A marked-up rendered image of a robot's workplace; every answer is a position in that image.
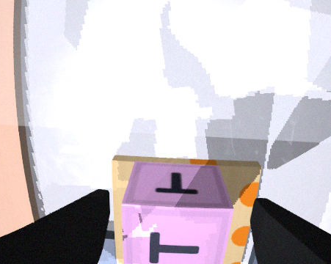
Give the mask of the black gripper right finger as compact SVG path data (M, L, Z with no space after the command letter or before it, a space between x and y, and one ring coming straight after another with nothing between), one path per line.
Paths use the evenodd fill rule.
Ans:
M258 264L331 264L331 234L267 197L254 200L250 226Z

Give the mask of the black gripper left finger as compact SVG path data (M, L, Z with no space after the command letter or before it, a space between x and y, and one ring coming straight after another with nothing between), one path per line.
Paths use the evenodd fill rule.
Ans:
M0 237L0 264L98 264L109 215L109 190L98 188Z

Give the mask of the pink cube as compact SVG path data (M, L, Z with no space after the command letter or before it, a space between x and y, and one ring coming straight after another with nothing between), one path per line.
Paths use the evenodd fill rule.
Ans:
M134 161L123 264L223 264L233 203L218 165Z

